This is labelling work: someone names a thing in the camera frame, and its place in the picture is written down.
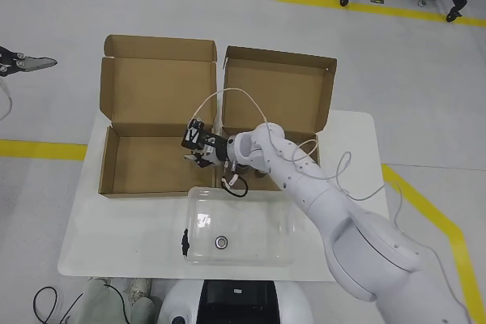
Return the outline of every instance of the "cardboard box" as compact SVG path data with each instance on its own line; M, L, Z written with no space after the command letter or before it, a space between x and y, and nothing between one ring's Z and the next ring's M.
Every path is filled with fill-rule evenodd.
M181 138L194 110L216 89L212 40L109 36L104 43L100 110L111 121L104 145L99 193L107 197L187 195L195 186L220 187L223 169L199 168ZM224 87L246 90L269 122L295 143L315 139L326 125L336 60L229 46ZM212 127L217 102L198 115ZM253 130L262 118L240 92L225 92L223 132ZM313 144L303 147L310 151ZM313 153L318 162L318 151ZM249 170L252 190L278 190Z
M294 143L315 139L326 126L337 61L310 55L229 46L224 87L238 87L259 104L269 122L283 127ZM253 130L263 119L242 92L225 92L223 130L228 135ZM311 151L313 144L303 146ZM318 151L312 154L315 161ZM223 171L217 173L219 185ZM279 190L268 177L250 170L243 176L251 190Z
M214 186L215 170L183 159L187 122L216 91L212 40L108 36L100 77L100 111L112 121L99 193L107 197L187 195ZM216 100L198 115L212 127Z

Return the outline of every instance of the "floor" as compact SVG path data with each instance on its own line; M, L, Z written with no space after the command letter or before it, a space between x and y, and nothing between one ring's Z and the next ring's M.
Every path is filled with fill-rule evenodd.
M452 4L392 6L442 13ZM486 0L463 14L486 19ZM337 58L331 108L370 113L382 163L463 230L486 310L486 28L271 0L2 0L0 43L59 65L7 78L15 107L0 139L87 143L110 33L212 39L220 53L239 45ZM56 268L80 169L77 161L0 157L0 323L35 323L32 297L45 285L60 292L57 320L81 292L85 278ZM398 197L388 198L394 212ZM439 252L461 295L444 235L409 204L400 217ZM430 256L428 266L443 284ZM172 283L157 280L153 291L164 296ZM336 284L301 286L317 323L382 323L374 305Z

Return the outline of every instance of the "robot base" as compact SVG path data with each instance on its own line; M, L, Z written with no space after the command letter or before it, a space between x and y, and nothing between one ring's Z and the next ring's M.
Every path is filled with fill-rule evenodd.
M313 324L305 294L289 281L179 280L157 324Z

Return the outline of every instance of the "table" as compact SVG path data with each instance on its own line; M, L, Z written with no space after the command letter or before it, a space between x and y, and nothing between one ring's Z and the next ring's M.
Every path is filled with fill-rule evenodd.
M58 262L62 275L173 279L335 281L315 226L296 211L295 261L277 266L200 266L181 256L187 197L106 198L97 193L106 128L98 113L79 178ZM383 184L374 122L367 113L330 111L319 133L321 166L335 174L345 151L353 154L342 186L363 197ZM360 205L388 217L385 190Z

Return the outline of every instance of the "white robot body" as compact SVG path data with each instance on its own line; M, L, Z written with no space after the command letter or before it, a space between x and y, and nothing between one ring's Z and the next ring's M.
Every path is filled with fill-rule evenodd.
M376 301L387 324L471 323L451 294L437 289L420 269L406 237L332 185L315 161L285 139L280 126L261 124L232 136L226 159L270 175L318 228L336 282L357 299ZM282 290L276 291L283 298Z

